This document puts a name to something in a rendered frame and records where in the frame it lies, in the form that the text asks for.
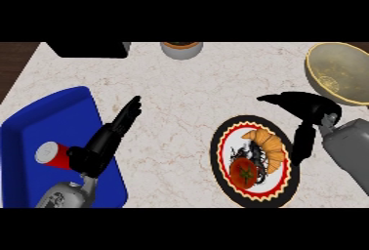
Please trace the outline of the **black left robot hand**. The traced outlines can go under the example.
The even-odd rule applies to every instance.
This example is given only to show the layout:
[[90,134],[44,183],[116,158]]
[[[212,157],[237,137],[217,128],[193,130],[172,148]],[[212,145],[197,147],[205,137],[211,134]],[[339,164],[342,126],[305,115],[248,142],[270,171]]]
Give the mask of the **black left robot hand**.
[[113,157],[121,139],[137,116],[141,114],[140,96],[122,107],[115,119],[106,123],[91,136],[84,147],[70,146],[66,150],[69,168],[90,178],[97,178]]

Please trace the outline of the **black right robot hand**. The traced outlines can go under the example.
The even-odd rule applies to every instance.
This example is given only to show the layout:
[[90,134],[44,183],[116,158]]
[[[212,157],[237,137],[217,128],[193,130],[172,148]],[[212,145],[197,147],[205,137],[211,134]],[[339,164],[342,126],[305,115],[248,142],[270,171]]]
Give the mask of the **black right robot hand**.
[[341,118],[341,107],[329,98],[305,92],[262,95],[256,100],[276,104],[301,119],[293,134],[290,154],[290,163],[298,166],[301,161],[311,156],[315,139],[313,126],[317,125],[332,130]]

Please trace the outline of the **yellow bowl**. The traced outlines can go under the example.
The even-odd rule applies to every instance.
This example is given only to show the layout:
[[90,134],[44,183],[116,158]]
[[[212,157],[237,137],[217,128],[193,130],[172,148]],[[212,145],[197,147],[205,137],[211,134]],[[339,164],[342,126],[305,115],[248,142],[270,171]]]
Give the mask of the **yellow bowl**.
[[345,105],[369,106],[369,53],[341,42],[317,43],[304,72],[314,91]]

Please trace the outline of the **golden croissant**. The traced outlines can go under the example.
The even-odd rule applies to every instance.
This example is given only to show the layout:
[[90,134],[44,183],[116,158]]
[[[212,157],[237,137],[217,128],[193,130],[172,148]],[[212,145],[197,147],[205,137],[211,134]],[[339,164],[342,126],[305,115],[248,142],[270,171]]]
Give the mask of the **golden croissant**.
[[251,140],[265,153],[268,163],[267,173],[271,174],[277,170],[284,159],[280,138],[265,129],[256,129],[245,133],[242,139]]

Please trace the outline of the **patterned round plate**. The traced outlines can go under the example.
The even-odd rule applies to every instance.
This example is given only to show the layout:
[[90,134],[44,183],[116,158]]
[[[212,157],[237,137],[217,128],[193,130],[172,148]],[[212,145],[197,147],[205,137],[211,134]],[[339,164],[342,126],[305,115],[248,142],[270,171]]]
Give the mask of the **patterned round plate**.
[[[267,157],[256,144],[242,139],[245,133],[265,129],[280,138],[284,159],[277,170],[267,173]],[[290,163],[292,144],[277,127],[265,118],[255,115],[239,115],[227,119],[215,129],[211,141],[211,165],[215,181],[231,199],[245,208],[277,208],[286,204],[296,191],[299,170]],[[256,183],[240,189],[230,181],[228,167],[239,158],[248,158],[258,170]]]

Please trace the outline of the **blue tray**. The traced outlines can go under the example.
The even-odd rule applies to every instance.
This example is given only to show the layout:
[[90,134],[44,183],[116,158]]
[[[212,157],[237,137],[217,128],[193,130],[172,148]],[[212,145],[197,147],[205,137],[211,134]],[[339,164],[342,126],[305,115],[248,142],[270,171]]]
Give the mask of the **blue tray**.
[[113,158],[140,100],[101,123],[90,89],[65,89],[25,106],[0,125],[6,208],[119,208],[127,189]]

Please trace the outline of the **red can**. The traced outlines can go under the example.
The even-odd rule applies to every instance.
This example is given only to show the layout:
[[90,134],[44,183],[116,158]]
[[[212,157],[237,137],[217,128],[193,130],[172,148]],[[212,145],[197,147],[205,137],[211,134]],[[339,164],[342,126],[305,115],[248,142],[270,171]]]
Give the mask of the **red can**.
[[34,160],[38,164],[69,170],[68,147],[56,142],[45,142],[35,151]]

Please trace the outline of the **red tomato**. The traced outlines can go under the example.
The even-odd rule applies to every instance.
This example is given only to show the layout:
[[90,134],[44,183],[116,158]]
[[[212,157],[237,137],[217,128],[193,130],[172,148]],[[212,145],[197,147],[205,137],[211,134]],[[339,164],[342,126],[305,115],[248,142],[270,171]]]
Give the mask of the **red tomato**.
[[248,189],[256,183],[258,170],[248,158],[239,157],[230,164],[230,181],[240,189]]

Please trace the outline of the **black appliance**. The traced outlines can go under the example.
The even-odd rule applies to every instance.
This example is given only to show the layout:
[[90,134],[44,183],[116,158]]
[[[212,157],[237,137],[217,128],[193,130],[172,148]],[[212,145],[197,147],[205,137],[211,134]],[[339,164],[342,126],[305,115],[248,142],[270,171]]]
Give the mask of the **black appliance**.
[[60,58],[125,59],[129,42],[47,42]]

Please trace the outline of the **grey pot with orange rim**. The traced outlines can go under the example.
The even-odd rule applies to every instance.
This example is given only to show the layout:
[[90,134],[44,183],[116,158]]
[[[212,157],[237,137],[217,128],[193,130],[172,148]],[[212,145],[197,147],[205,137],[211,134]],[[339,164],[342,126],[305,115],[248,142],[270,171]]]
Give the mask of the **grey pot with orange rim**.
[[160,42],[159,46],[162,52],[169,58],[183,61],[194,58],[199,55],[203,48],[203,43],[191,42],[190,44],[186,45],[177,45],[168,42]]

